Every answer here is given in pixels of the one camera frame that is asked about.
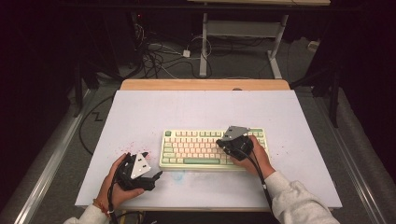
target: bracelet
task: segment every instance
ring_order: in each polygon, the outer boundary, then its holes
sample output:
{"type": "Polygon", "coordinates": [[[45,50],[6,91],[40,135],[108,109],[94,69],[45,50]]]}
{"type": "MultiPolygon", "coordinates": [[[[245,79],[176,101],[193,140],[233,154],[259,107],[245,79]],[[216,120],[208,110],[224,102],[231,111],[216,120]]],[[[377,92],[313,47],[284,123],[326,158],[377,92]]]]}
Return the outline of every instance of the bracelet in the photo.
{"type": "Polygon", "coordinates": [[[93,205],[99,208],[105,215],[106,217],[110,217],[110,212],[108,212],[107,209],[103,206],[101,202],[99,202],[97,199],[93,199],[93,205]]]}

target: hand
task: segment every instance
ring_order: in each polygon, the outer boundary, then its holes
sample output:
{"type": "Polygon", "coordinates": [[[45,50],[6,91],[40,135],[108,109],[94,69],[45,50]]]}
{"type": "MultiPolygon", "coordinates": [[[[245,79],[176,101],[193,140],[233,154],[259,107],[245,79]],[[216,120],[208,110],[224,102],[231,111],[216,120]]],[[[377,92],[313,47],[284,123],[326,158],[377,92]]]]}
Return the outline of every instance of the hand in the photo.
{"type": "MultiPolygon", "coordinates": [[[[111,166],[110,172],[105,177],[102,187],[100,188],[99,194],[96,198],[97,202],[101,203],[103,207],[108,210],[108,199],[107,192],[108,188],[110,188],[111,181],[113,180],[113,176],[116,173],[117,167],[122,163],[126,154],[124,153],[120,156],[111,166]]],[[[144,192],[143,189],[132,189],[132,190],[123,190],[119,184],[114,184],[112,202],[114,209],[117,209],[123,202],[135,198],[144,192]]]]}
{"type": "MultiPolygon", "coordinates": [[[[250,135],[249,138],[253,142],[253,150],[249,156],[251,159],[253,159],[253,161],[256,162],[256,164],[260,165],[260,168],[262,169],[263,177],[267,178],[269,175],[271,175],[276,170],[271,166],[268,155],[265,152],[264,147],[262,147],[262,145],[260,145],[259,141],[257,141],[256,136],[250,135]]],[[[234,157],[231,157],[231,160],[233,161],[233,164],[242,166],[245,169],[247,169],[248,172],[250,172],[254,175],[258,175],[256,168],[254,167],[254,165],[251,163],[250,160],[244,159],[242,161],[239,161],[234,157]]]]}

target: keyboard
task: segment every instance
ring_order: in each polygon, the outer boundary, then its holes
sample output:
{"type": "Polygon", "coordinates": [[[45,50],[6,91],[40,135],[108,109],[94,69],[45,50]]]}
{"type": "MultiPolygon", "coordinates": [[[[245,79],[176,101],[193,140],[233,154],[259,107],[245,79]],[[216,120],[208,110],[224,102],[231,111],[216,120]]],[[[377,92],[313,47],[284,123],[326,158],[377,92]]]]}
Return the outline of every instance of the keyboard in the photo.
{"type": "MultiPolygon", "coordinates": [[[[166,130],[163,132],[160,167],[164,170],[243,171],[216,141],[220,130],[166,130]]],[[[269,155],[263,128],[250,129],[269,155]]]]}

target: space bar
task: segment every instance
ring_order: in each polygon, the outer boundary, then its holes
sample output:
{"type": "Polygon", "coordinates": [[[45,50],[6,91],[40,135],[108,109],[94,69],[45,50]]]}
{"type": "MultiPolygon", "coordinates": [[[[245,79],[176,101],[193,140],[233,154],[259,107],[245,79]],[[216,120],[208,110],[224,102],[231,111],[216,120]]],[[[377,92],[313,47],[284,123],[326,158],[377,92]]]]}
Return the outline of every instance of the space bar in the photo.
{"type": "Polygon", "coordinates": [[[219,164],[219,159],[184,159],[184,164],[219,164]]]}

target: white sleeve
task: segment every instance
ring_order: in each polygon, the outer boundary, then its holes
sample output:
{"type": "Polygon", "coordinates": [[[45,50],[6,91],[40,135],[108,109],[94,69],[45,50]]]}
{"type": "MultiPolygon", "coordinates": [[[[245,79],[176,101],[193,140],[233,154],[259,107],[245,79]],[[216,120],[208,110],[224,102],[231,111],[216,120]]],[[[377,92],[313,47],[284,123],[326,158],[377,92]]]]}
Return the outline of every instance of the white sleeve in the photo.
{"type": "Polygon", "coordinates": [[[265,179],[265,184],[273,198],[274,216],[280,223],[339,223],[327,206],[302,183],[289,182],[280,172],[274,172],[265,179]]]}
{"type": "Polygon", "coordinates": [[[107,224],[107,216],[96,206],[89,205],[79,219],[71,217],[64,224],[107,224]]]}

